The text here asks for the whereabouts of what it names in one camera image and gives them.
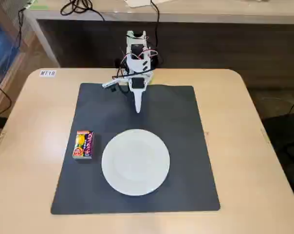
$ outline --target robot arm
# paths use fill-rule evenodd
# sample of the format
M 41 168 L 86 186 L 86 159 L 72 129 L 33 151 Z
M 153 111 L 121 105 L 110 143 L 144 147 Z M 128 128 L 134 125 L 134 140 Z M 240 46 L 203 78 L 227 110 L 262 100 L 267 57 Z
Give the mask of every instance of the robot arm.
M 134 94 L 135 109 L 137 113 L 140 113 L 141 111 L 143 92 L 146 90 L 147 85 L 152 79 L 151 51 L 150 48 L 147 48 L 145 31 L 139 34 L 135 34 L 133 31 L 128 31 L 127 54 L 123 58 L 121 65 L 123 61 L 126 61 L 129 71 L 125 71 L 126 77 L 119 77 L 103 84 L 103 88 L 109 88 L 120 82 L 128 83 L 129 90 Z

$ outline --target black mat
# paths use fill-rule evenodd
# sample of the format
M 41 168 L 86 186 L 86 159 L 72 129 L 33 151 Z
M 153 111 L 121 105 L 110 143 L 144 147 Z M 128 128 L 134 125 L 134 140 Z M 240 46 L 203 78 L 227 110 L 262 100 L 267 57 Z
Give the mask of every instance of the black mat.
M 102 173 L 101 156 L 105 146 L 127 129 L 153 132 L 170 153 L 167 178 L 157 190 L 144 196 L 131 197 L 115 191 Z M 72 158 L 78 130 L 96 134 L 95 156 L 91 161 Z M 219 208 L 193 87 L 148 86 L 143 94 L 142 111 L 137 114 L 131 95 L 112 93 L 100 84 L 81 84 L 51 213 L 216 211 Z

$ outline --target desk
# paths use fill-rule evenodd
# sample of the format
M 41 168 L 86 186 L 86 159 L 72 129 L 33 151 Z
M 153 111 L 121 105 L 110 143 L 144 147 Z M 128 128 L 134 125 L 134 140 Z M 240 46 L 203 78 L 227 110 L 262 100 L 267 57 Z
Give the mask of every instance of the desk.
M 25 11 L 55 64 L 112 68 L 123 57 L 127 30 L 146 30 L 155 43 L 151 7 L 92 1 L 106 23 L 94 12 L 62 16 L 67 0 L 38 0 Z M 294 0 L 173 0 L 158 6 L 163 68 L 226 68 L 239 72 L 247 87 L 294 87 Z
M 28 77 L 0 137 L 0 234 L 294 234 L 294 194 L 241 77 L 230 70 L 157 69 L 153 80 L 194 87 L 219 211 L 51 215 L 79 85 L 106 82 L 115 70 L 39 74 Z

